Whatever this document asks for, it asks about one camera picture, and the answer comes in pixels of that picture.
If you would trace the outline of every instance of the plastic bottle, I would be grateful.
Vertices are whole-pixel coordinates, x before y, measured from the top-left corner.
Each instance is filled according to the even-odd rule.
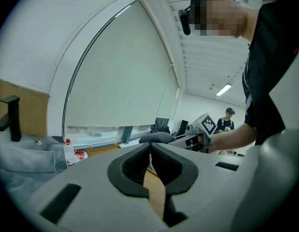
[[[64,156],[66,158],[66,163],[68,168],[75,164],[75,155],[74,155],[74,148],[71,145],[71,141],[69,138],[66,139],[65,144],[63,146]]]

